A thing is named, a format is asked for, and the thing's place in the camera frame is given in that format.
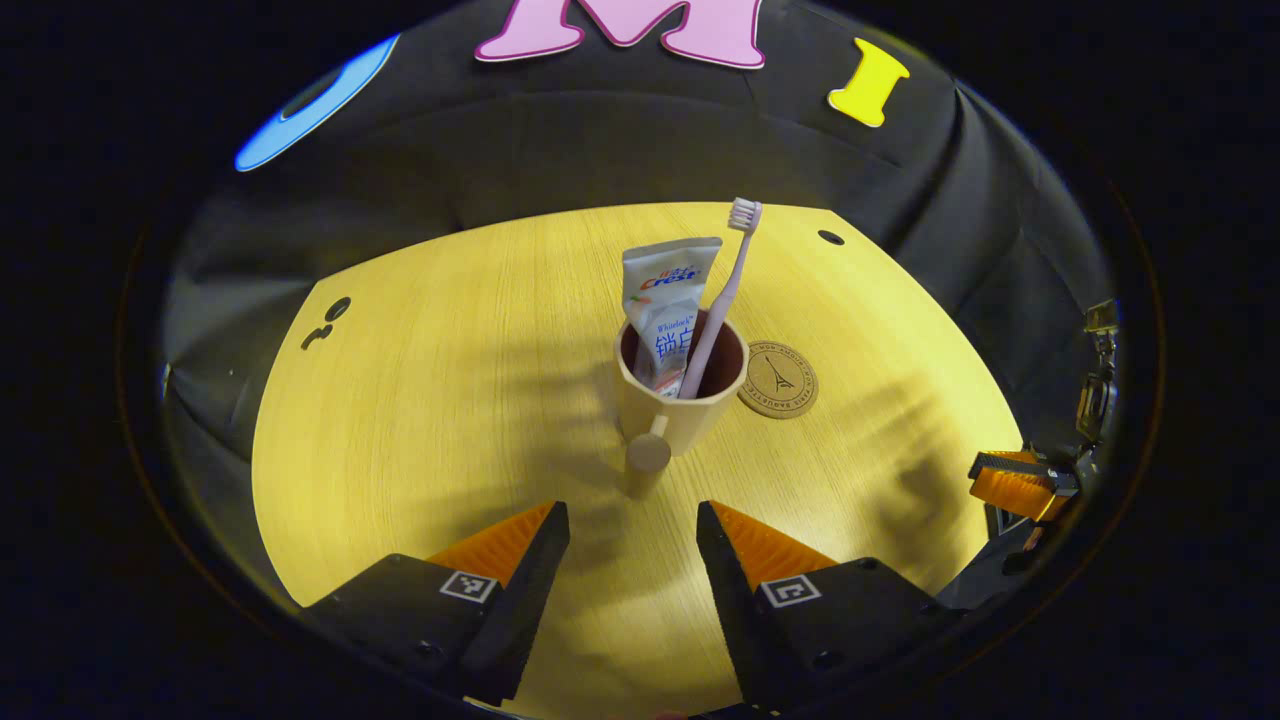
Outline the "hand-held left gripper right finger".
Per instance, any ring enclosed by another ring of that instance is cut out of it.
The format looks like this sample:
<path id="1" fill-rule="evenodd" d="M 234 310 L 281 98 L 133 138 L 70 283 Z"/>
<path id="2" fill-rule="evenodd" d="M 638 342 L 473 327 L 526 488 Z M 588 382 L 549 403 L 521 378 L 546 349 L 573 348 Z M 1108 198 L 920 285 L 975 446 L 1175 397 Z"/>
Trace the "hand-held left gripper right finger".
<path id="1" fill-rule="evenodd" d="M 714 500 L 698 548 L 742 700 L 790 711 L 891 667 L 950 630 L 950 609 L 874 557 L 838 562 Z"/>

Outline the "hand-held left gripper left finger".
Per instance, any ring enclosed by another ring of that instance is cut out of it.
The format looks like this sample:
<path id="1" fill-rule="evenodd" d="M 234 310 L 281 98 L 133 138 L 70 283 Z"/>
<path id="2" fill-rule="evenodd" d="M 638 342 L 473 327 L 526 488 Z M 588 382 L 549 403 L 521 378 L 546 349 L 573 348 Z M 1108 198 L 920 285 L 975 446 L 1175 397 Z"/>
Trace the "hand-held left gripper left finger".
<path id="1" fill-rule="evenodd" d="M 499 706 L 518 692 L 568 543 L 567 505 L 547 502 L 429 559 L 389 553 L 300 618 L 413 683 Z"/>

